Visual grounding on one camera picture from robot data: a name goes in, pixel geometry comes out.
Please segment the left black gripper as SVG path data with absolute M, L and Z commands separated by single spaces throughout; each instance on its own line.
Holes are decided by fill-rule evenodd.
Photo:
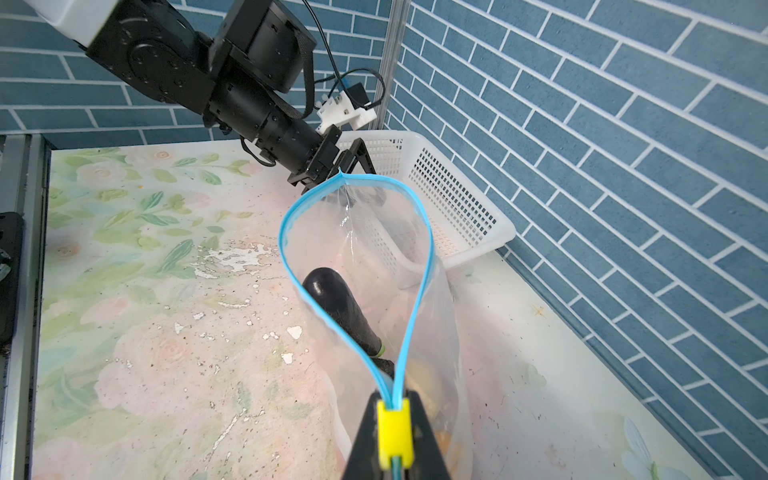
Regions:
M 320 135 L 306 122 L 315 101 L 316 41 L 279 1 L 236 1 L 209 50 L 214 89 L 206 113 L 253 143 L 268 166 L 280 164 L 303 192 L 339 173 L 337 127 Z M 341 172 L 376 170 L 358 138 L 341 153 Z

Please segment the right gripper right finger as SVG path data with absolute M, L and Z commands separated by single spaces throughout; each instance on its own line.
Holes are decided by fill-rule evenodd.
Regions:
M 414 390 L 407 390 L 406 394 L 410 402 L 414 461 L 404 470 L 404 478 L 450 480 L 449 471 L 419 394 Z

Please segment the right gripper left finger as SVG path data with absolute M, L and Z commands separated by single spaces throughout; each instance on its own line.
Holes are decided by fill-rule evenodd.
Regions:
M 370 395 L 352 443 L 342 480 L 382 480 L 384 472 L 379 464 L 376 406 L 381 396 Z

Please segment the yellow zipper slider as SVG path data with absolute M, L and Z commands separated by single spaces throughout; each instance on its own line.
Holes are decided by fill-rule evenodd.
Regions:
M 376 421 L 380 468 L 409 469 L 415 459 L 410 400 L 403 399 L 400 410 L 388 410 L 383 400 L 377 400 Z

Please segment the dark toy eggplant green stem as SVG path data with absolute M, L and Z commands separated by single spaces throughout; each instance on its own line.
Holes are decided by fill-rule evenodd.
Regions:
M 336 324 L 362 348 L 376 367 L 393 380 L 395 364 L 383 358 L 384 343 L 370 326 L 343 277 L 336 270 L 319 267 L 307 275 L 302 286 Z

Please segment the clear zip bag blue zipper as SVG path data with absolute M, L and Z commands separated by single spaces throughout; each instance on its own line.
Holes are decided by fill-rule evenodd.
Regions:
M 339 174 L 282 220 L 348 479 L 467 479 L 473 440 L 454 302 L 415 193 Z

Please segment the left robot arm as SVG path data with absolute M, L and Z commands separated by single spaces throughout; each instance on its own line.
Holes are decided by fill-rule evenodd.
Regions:
M 376 117 L 361 85 L 330 76 L 316 99 L 314 50 L 324 40 L 278 1 L 237 1 L 209 37 L 166 1 L 35 1 L 36 13 L 86 55 L 141 94 L 198 114 L 206 127 L 238 135 L 265 167 L 312 189 L 356 168 L 373 173 L 361 139 L 347 148 L 344 126 Z

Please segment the white plastic perforated basket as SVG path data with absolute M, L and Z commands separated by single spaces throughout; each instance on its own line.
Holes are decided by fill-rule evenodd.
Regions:
M 381 279 L 399 289 L 417 286 L 423 276 L 429 227 L 433 251 L 450 270 L 504 246 L 515 237 L 511 220 L 443 152 L 413 132 L 345 132 L 346 149 L 362 139 L 376 173 L 397 180 L 420 200 L 420 216 L 408 198 L 384 182 L 357 195 L 335 193 L 350 219 L 341 222 L 332 265 L 353 285 Z

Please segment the aluminium front rail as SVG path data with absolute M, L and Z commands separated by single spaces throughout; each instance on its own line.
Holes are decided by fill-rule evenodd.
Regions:
M 51 147 L 1 136 L 1 477 L 29 479 Z

